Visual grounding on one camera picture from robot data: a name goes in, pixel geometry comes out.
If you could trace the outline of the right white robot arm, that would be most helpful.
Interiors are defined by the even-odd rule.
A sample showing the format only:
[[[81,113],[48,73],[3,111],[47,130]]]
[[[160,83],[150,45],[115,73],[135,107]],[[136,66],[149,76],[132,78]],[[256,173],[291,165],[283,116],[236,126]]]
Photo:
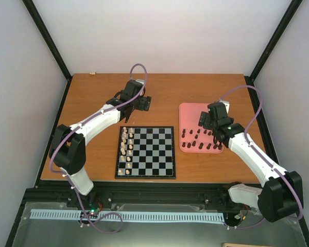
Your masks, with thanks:
[[[198,125],[213,133],[213,142],[234,152],[254,173],[261,187],[242,183],[228,188],[230,201],[245,204],[260,211],[269,222],[296,215],[303,217],[303,189],[301,176],[274,162],[250,137],[247,130],[228,116],[228,102],[208,105],[201,112]]]

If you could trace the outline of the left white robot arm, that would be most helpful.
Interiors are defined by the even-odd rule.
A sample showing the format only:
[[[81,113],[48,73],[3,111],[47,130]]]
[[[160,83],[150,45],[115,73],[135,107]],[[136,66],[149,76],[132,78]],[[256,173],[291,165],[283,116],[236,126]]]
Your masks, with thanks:
[[[85,207],[93,206],[97,194],[86,170],[86,146],[106,128],[122,120],[128,121],[134,110],[148,111],[151,97],[144,96],[145,81],[130,79],[125,88],[88,118],[71,126],[59,125],[49,150],[49,166],[55,164],[62,176],[67,177],[72,189],[77,190],[79,202]]]

